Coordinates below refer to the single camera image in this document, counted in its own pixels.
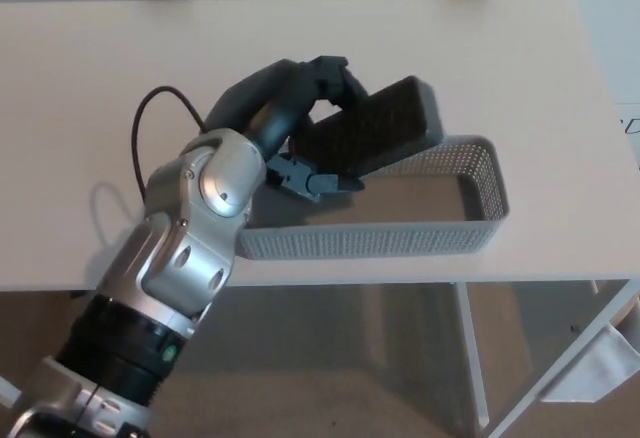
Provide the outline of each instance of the black cable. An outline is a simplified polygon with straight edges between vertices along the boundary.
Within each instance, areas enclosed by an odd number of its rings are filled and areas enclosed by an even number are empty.
[[[193,107],[189,99],[184,96],[184,94],[174,88],[173,86],[158,86],[151,90],[147,95],[142,99],[140,104],[138,105],[138,109],[136,110],[136,114],[133,117],[133,125],[131,127],[131,159],[133,160],[133,171],[136,175],[136,182],[138,183],[138,189],[140,190],[140,196],[142,197],[142,202],[144,203],[146,198],[144,180],[142,179],[142,171],[140,170],[140,156],[138,155],[138,129],[140,128],[140,120],[142,119],[142,114],[144,113],[144,109],[147,107],[149,102],[160,93],[172,93],[175,95],[182,104],[189,110],[189,113],[193,117],[193,120],[196,122],[198,127],[200,128],[201,133],[206,133],[206,129],[204,127],[204,121],[198,114],[198,111]]]

